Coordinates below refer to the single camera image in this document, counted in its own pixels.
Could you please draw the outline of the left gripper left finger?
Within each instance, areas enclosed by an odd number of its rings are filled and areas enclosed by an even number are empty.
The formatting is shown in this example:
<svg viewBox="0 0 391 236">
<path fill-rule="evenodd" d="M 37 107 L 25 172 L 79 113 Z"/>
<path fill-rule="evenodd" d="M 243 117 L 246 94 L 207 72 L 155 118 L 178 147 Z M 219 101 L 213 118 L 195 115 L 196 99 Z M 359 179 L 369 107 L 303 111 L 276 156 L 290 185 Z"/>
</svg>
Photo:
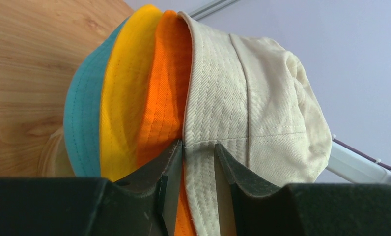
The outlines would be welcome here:
<svg viewBox="0 0 391 236">
<path fill-rule="evenodd" d="M 0 236 L 172 236 L 182 141 L 112 182 L 101 177 L 0 177 Z"/>
</svg>

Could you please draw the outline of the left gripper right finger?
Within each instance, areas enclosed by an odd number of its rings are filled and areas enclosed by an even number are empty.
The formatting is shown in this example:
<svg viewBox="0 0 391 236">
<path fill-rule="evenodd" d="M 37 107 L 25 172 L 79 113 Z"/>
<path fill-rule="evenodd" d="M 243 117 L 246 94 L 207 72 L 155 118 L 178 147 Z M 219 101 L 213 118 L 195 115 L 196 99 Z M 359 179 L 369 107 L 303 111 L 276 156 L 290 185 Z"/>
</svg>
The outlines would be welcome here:
<svg viewBox="0 0 391 236">
<path fill-rule="evenodd" d="M 220 235 L 391 236 L 391 184 L 277 187 L 214 147 Z"/>
</svg>

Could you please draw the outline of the yellow bucket hat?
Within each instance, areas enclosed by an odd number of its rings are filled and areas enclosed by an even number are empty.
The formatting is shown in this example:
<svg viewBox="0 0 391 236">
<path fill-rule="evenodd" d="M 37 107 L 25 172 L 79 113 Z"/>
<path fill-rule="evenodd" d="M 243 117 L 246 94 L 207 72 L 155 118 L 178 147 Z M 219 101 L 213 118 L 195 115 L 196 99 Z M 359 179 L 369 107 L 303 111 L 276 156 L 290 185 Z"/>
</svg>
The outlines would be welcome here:
<svg viewBox="0 0 391 236">
<path fill-rule="evenodd" d="M 100 167 L 102 177 L 111 181 L 136 169 L 136 136 L 161 16 L 151 4 L 135 11 L 121 28 L 108 60 L 100 105 Z"/>
</svg>

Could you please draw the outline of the teal bucket hat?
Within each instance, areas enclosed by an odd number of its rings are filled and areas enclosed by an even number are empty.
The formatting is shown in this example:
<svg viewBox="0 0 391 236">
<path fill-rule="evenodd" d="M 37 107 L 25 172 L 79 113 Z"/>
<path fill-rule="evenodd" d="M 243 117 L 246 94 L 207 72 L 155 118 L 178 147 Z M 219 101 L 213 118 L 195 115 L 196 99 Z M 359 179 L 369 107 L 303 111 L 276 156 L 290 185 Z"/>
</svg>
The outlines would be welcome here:
<svg viewBox="0 0 391 236">
<path fill-rule="evenodd" d="M 121 22 L 74 73 L 64 105 L 65 147 L 77 177 L 100 177 L 100 102 L 102 84 Z"/>
</svg>

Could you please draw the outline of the orange bucket hat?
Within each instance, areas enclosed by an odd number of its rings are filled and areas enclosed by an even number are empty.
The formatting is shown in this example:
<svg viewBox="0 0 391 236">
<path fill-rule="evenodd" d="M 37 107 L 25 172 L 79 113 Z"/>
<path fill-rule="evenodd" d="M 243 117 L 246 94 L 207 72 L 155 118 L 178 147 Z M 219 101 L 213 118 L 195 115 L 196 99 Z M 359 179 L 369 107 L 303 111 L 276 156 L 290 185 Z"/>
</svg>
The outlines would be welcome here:
<svg viewBox="0 0 391 236">
<path fill-rule="evenodd" d="M 155 51 L 148 94 L 137 138 L 137 166 L 151 161 L 174 139 L 183 137 L 183 124 L 192 65 L 188 26 L 167 10 L 155 32 Z"/>
</svg>

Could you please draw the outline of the beige hat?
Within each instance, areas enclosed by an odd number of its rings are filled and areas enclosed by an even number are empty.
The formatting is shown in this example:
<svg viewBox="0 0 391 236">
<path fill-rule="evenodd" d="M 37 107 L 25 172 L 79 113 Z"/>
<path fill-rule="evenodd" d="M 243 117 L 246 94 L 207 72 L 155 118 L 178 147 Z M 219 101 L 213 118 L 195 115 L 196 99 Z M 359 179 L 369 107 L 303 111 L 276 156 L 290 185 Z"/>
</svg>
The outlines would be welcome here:
<svg viewBox="0 0 391 236">
<path fill-rule="evenodd" d="M 199 236 L 220 233 L 214 146 L 276 186 L 312 183 L 332 136 L 300 60 L 276 41 L 243 37 L 179 12 L 193 60 L 183 127 L 184 181 Z"/>
</svg>

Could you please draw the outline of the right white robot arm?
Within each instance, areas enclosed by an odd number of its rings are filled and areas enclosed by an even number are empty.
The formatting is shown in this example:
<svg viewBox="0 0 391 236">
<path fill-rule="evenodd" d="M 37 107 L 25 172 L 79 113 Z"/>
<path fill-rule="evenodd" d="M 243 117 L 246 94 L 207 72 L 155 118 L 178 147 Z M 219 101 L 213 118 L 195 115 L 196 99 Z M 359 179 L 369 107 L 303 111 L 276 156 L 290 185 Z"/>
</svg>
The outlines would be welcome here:
<svg viewBox="0 0 391 236">
<path fill-rule="evenodd" d="M 391 166 L 336 139 L 334 134 L 326 169 L 351 183 L 391 183 Z"/>
</svg>

